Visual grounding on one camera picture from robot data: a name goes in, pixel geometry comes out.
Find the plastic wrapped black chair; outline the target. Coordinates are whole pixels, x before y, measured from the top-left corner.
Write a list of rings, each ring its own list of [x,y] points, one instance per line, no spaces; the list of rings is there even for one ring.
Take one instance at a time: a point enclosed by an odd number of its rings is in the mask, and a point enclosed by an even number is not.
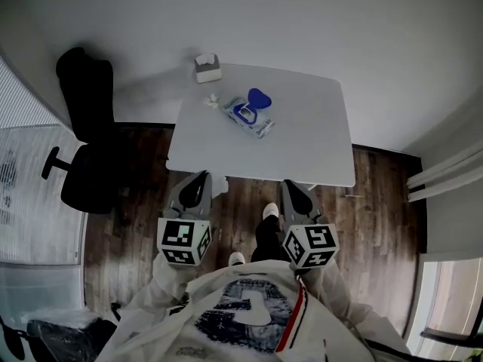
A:
[[[0,316],[0,336],[7,351],[0,362],[95,362],[121,320],[117,302],[111,316],[77,311],[66,319],[32,319],[24,330],[8,325]]]

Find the black office chair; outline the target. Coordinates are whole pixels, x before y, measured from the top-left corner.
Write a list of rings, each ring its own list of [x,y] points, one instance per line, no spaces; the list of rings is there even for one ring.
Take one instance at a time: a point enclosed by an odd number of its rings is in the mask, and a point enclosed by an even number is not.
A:
[[[113,69],[107,60],[97,60],[84,48],[72,48],[57,61],[56,74],[69,111],[72,131],[83,143],[72,161],[49,153],[42,179],[56,167],[66,172],[60,198],[84,213],[109,214],[118,197],[121,153],[113,115]]]

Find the person's black trousers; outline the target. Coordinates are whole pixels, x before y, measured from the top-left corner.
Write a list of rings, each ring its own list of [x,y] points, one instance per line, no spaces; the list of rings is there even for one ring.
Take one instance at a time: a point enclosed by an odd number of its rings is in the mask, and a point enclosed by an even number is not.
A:
[[[275,215],[264,218],[255,231],[256,248],[251,255],[251,262],[264,260],[284,260],[278,239],[279,220]]]

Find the white vertical pipe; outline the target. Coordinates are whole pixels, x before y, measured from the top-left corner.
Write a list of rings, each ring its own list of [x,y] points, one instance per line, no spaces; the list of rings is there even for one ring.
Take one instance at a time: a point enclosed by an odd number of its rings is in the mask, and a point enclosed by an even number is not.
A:
[[[480,158],[483,158],[483,145],[471,146],[447,160],[436,164],[419,174],[409,177],[406,185],[409,189],[414,189],[466,167]]]
[[[445,192],[461,188],[473,182],[479,181],[480,179],[483,179],[483,166],[477,167],[452,179],[448,179],[442,183],[438,183],[416,192],[411,192],[408,195],[408,201],[415,202],[435,197],[436,195],[441,195]]]

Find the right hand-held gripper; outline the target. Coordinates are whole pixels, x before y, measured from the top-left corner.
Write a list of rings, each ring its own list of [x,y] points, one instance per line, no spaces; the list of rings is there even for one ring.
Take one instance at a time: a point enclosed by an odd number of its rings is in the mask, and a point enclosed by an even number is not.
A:
[[[339,251],[335,224],[317,222],[320,203],[305,185],[282,182],[285,236],[282,248],[296,270],[325,267]]]

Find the white table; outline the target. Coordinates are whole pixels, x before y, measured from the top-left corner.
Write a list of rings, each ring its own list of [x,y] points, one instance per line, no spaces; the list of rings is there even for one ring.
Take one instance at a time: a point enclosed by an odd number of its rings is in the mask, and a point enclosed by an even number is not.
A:
[[[219,81],[189,83],[168,152],[169,170],[308,186],[355,184],[349,122],[336,80],[257,66],[224,64]],[[243,130],[205,99],[220,105],[257,88],[272,100],[275,123],[262,139]]]

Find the black framed window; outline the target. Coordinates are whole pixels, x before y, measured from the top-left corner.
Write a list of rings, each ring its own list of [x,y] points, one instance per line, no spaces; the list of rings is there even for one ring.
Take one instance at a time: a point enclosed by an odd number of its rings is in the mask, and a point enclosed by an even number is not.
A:
[[[420,264],[405,340],[417,357],[483,362],[483,258]]]

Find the striped glass partition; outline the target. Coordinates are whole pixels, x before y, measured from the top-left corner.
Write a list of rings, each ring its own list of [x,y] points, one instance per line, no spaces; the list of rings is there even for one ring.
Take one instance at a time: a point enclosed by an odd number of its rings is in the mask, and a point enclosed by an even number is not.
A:
[[[54,147],[71,161],[80,145],[0,57],[0,317],[14,329],[85,305],[85,215],[60,199],[64,171],[42,178]]]

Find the white printed sweatshirt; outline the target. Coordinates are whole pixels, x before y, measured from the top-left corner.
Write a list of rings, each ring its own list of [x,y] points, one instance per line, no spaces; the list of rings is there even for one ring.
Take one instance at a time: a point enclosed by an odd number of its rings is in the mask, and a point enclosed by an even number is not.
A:
[[[96,362],[409,362],[402,337],[369,305],[335,316],[287,262],[198,276],[179,305],[158,307],[151,281],[122,310]]]

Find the person's right forearm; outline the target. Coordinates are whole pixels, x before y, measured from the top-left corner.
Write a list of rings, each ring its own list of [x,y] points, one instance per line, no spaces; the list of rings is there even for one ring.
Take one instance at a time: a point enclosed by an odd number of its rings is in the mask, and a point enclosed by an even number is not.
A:
[[[334,260],[323,267],[297,270],[295,274],[301,277],[307,290],[335,316],[342,318],[350,316],[351,296]]]

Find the grey white tissue box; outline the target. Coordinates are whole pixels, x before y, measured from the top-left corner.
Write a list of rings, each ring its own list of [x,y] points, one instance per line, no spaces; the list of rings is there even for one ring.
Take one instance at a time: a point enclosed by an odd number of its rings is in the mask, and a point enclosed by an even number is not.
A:
[[[194,59],[195,80],[199,84],[217,81],[222,78],[220,61],[216,54],[206,53]]]

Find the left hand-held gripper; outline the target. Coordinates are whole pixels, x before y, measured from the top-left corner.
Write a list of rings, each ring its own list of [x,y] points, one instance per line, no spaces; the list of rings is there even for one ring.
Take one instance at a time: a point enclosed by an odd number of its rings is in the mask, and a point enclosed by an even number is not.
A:
[[[211,174],[189,175],[173,187],[157,225],[157,248],[172,265],[200,265],[212,243]]]

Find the blue lidded wipes pack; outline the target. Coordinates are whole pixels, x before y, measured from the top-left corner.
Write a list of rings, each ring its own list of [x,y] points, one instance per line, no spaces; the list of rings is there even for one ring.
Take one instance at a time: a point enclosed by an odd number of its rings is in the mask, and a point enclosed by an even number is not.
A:
[[[220,109],[241,129],[257,139],[262,139],[275,126],[275,122],[265,113],[271,105],[271,98],[258,88],[253,87],[248,91],[247,97],[233,97]],[[251,111],[250,118],[244,117],[241,113],[244,107]]]

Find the person's left forearm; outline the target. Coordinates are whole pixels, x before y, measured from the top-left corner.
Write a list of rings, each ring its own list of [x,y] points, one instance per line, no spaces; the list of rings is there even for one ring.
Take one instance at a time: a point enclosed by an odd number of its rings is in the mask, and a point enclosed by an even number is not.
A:
[[[186,298],[186,288],[197,275],[197,268],[187,265],[172,265],[159,253],[152,269],[151,289],[158,307],[179,305]]]

